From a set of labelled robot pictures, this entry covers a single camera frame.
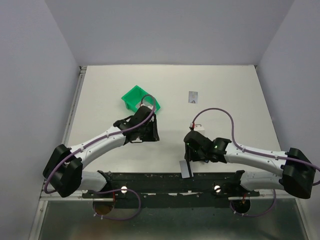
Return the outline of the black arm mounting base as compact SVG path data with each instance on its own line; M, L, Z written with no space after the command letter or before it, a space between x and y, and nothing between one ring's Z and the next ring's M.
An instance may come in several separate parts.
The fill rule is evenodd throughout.
M109 181L100 194L89 190L84 199L115 199L116 208L227 208L229 198L258 197L240 185L244 171L194 173L108 173Z

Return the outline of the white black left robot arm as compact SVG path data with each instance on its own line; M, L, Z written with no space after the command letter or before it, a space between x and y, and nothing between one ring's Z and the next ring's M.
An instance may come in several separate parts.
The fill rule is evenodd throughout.
M58 193L62 198L77 190L93 191L104 198L110 194L111 178L103 171L86 171L85 168L107 152L136 140L158 142L157 117L154 110L141 106L134 115L117 120L102 134L67 147L58 145L43 170L46 180L44 192Z

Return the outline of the grey striped credit card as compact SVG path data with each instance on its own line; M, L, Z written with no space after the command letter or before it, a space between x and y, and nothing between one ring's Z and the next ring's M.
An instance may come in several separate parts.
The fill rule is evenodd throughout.
M179 162L180 172L182 179L190 179L194 177L191 165L189 161L182 160Z

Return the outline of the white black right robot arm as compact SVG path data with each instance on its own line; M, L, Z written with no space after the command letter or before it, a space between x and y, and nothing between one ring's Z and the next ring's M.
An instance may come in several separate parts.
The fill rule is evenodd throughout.
M297 148L289 151L267 151L217 137L214 140L192 130L183 139L186 161L242 164L260 169L261 172L242 173L230 183L230 191L241 196L257 189L284 190L288 194L309 199L316 168Z

